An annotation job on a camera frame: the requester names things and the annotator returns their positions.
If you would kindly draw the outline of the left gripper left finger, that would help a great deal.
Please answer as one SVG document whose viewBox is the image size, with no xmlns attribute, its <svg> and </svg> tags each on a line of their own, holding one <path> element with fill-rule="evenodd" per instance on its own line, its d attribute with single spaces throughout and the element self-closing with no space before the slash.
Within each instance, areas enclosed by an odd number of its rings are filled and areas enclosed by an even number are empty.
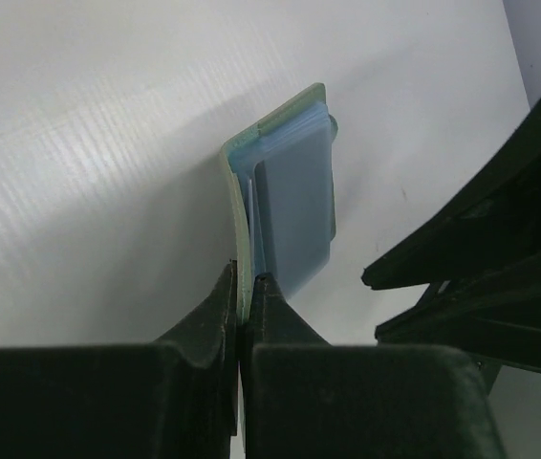
<svg viewBox="0 0 541 459">
<path fill-rule="evenodd" d="M 226 458 L 237 270 L 160 338 L 0 348 L 0 458 Z"/>
</svg>

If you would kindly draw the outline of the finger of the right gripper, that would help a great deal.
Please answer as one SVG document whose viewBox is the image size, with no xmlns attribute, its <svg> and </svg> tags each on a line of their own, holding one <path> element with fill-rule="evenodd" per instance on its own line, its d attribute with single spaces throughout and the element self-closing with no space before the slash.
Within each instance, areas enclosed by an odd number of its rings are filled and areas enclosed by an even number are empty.
<svg viewBox="0 0 541 459">
<path fill-rule="evenodd" d="M 541 250 L 541 99 L 428 222 L 364 270 L 374 290 L 471 277 Z"/>
<path fill-rule="evenodd" d="M 380 343 L 439 344 L 541 373 L 541 251 L 421 301 L 377 327 Z"/>
</svg>

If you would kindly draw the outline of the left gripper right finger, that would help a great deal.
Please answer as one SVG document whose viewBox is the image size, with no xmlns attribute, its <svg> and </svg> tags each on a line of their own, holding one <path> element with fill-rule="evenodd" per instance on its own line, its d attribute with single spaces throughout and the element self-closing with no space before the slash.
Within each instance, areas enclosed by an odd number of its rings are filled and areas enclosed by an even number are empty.
<svg viewBox="0 0 541 459">
<path fill-rule="evenodd" d="M 256 278 L 241 359 L 249 458 L 503 458 L 472 359 L 427 345 L 337 346 Z"/>
</svg>

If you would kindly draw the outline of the sage green card holder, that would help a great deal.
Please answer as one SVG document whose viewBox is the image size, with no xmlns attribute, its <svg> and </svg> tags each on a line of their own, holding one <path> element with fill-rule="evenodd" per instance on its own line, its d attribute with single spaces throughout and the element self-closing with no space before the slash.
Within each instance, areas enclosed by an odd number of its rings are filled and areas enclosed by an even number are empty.
<svg viewBox="0 0 541 459">
<path fill-rule="evenodd" d="M 236 236 L 240 323 L 249 319 L 258 275 L 271 273 L 290 297 L 327 264 L 336 234 L 337 131 L 326 88 L 316 82 L 221 147 Z"/>
</svg>

